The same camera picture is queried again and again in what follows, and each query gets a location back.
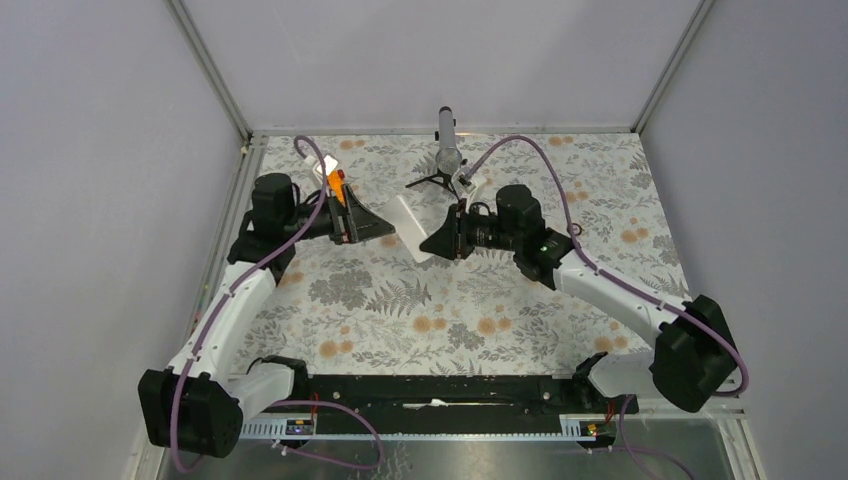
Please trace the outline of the white air conditioner remote control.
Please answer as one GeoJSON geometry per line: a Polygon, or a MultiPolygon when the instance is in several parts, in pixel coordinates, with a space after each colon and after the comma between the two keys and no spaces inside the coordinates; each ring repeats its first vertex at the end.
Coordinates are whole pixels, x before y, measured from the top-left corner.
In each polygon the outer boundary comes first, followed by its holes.
{"type": "Polygon", "coordinates": [[[395,196],[386,207],[397,235],[416,263],[427,261],[431,254],[423,252],[420,244],[427,239],[423,226],[401,195],[395,196]]]}

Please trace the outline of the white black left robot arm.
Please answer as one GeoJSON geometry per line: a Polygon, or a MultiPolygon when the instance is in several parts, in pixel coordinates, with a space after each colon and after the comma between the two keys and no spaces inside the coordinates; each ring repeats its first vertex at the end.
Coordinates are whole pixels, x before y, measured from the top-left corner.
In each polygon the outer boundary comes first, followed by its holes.
{"type": "Polygon", "coordinates": [[[138,384],[149,441],[159,447],[224,458],[243,425],[274,403],[288,411],[312,399],[305,361],[270,355],[231,379],[239,344],[278,287],[300,240],[337,245],[391,235],[394,226],[372,212],[342,177],[303,203],[286,174],[258,177],[227,256],[213,301],[186,344],[163,370],[138,384]]]}

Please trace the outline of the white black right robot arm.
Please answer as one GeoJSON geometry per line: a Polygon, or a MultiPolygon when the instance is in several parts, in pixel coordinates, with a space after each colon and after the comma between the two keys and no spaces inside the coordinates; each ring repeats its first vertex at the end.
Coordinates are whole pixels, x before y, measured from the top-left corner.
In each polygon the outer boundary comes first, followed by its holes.
{"type": "Polygon", "coordinates": [[[741,368],[715,300],[665,296],[596,262],[571,237],[546,225],[539,201],[524,185],[501,188],[495,212],[460,200],[418,243],[420,251],[447,260],[465,259],[477,247],[512,253],[529,280],[591,304],[651,345],[649,354],[600,354],[586,361],[586,377],[573,386],[583,410],[597,412],[621,395],[654,394],[696,413],[741,368]]]}

